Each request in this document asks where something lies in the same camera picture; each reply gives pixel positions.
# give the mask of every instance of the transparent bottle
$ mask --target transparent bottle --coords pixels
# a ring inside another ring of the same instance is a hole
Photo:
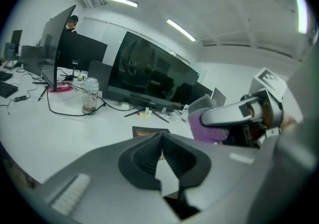
[[[88,114],[95,111],[99,93],[99,81],[89,77],[84,82],[82,96],[82,112]]]

